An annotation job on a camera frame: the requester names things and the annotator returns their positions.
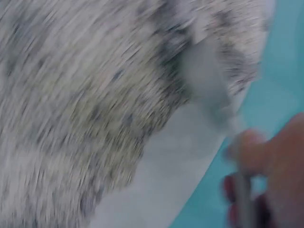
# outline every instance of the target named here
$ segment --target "turquoise water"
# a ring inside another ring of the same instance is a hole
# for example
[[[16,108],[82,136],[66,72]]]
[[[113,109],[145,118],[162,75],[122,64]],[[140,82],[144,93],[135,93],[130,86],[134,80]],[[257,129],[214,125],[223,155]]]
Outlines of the turquoise water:
[[[294,114],[304,110],[304,1],[278,0],[272,31],[265,48],[262,79],[254,82],[241,107],[249,127],[274,135]],[[224,142],[207,173],[171,228],[222,228],[227,202],[221,181],[234,169],[222,159]],[[255,191],[265,187],[255,180]]]

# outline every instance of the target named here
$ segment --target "gray spots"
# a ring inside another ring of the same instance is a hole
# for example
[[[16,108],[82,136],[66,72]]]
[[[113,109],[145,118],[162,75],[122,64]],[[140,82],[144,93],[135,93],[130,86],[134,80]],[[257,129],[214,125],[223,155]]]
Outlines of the gray spots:
[[[229,26],[231,26],[232,21],[231,21],[230,14],[231,14],[230,11],[227,11],[227,12],[221,11],[221,12],[217,13],[217,17],[218,17],[218,19],[220,21],[220,26],[222,26],[222,27],[229,27]]]
[[[129,115],[126,115],[124,118],[124,124],[126,126],[131,126],[132,122],[133,122],[133,114],[131,113]]]
[[[117,79],[119,79],[123,72],[124,72],[124,70],[122,70],[122,69],[118,70],[118,71],[114,74],[114,76],[113,76],[111,82],[114,82],[114,81],[116,81]]]
[[[16,57],[11,57],[8,59],[7,64],[6,64],[6,76],[9,77],[13,70],[16,67],[16,63],[17,63],[17,58]]]
[[[87,217],[92,213],[93,203],[93,199],[91,197],[88,197],[87,194],[84,193],[80,200],[80,211],[83,216]]]
[[[90,120],[96,120],[99,117],[99,112],[100,112],[100,106],[97,104],[97,105],[95,105],[95,107],[91,113]]]

